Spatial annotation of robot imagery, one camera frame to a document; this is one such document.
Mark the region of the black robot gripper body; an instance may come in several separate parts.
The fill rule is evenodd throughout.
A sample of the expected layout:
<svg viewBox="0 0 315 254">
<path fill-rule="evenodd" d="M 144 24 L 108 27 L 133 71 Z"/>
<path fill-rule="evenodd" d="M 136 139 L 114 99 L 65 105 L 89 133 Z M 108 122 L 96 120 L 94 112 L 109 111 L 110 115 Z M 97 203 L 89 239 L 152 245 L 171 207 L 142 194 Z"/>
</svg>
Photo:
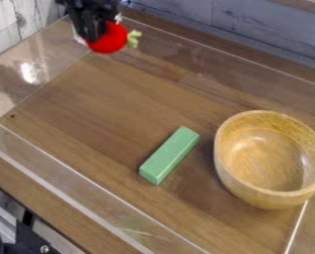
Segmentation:
<svg viewBox="0 0 315 254">
<path fill-rule="evenodd" d="M 55 0 L 66 6 L 70 13 L 81 14 L 84 11 L 118 14 L 118 0 Z"/>
</svg>

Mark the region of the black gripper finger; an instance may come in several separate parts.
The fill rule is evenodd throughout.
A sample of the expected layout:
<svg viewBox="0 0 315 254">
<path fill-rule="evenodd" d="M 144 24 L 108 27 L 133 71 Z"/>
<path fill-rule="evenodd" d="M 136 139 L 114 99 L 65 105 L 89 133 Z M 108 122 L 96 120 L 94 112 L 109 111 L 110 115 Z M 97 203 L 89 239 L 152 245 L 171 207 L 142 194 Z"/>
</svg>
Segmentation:
<svg viewBox="0 0 315 254">
<path fill-rule="evenodd" d="M 106 14 L 106 20 L 118 24 L 122 21 L 122 15 L 121 12 L 118 10 L 110 11 Z"/>
<path fill-rule="evenodd" d="M 93 43 L 105 31 L 105 10 L 94 9 L 70 9 L 70 17 L 78 32 L 78 35 Z"/>
</svg>

